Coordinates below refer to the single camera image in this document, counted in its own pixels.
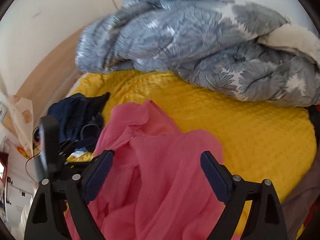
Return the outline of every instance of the brown cloth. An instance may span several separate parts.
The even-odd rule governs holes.
[[[310,170],[282,204],[288,239],[296,240],[309,208],[320,195],[320,149]]]

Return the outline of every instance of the pink cloth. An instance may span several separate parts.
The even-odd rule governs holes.
[[[222,163],[222,146],[209,132],[185,134],[152,101],[112,110],[95,155],[115,151],[114,162],[89,209],[107,240],[205,240],[224,205],[200,167],[211,151]],[[70,214],[73,240],[79,240]]]

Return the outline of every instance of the yellow quilted blanket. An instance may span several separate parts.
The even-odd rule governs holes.
[[[151,99],[182,132],[205,129],[216,136],[223,144],[225,165],[232,174],[255,182],[271,179],[280,201],[308,171],[316,154],[314,129],[303,108],[236,101],[187,84],[171,72],[88,74],[74,93],[94,97],[108,91],[111,97],[102,112],[105,122],[114,106]],[[249,209],[247,203],[238,234]]]

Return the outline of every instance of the gray duvet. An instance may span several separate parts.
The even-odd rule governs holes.
[[[320,104],[317,66],[257,43],[287,23],[276,11],[234,0],[123,1],[83,31],[76,52],[82,71],[173,71],[242,101]]]

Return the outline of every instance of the wooden bed frame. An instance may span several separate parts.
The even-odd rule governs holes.
[[[28,98],[33,103],[34,127],[39,125],[40,117],[46,115],[53,103],[66,97],[83,74],[75,65],[76,46],[82,30],[73,33],[51,51],[17,92],[17,96]],[[2,124],[17,136],[9,113]]]

